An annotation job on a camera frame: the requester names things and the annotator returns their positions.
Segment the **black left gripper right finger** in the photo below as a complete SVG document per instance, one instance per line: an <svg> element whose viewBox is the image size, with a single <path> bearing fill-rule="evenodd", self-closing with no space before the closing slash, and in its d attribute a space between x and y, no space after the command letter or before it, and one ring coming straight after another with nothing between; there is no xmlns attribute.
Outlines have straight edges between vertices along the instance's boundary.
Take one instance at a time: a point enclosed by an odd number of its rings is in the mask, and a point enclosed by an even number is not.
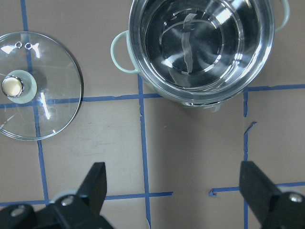
<svg viewBox="0 0 305 229"><path fill-rule="evenodd" d="M252 161L241 162L239 190L261 228L305 227L305 194L277 186Z"/></svg>

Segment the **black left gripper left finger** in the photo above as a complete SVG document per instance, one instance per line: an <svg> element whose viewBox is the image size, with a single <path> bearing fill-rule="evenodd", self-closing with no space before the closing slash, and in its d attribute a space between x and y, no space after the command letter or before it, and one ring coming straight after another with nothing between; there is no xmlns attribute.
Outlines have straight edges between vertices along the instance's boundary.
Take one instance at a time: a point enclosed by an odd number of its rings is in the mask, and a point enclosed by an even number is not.
<svg viewBox="0 0 305 229"><path fill-rule="evenodd" d="M105 163L94 163L76 193L63 195L39 211L25 203L7 206L0 211L0 227L110 229L111 224L100 215L106 193Z"/></svg>

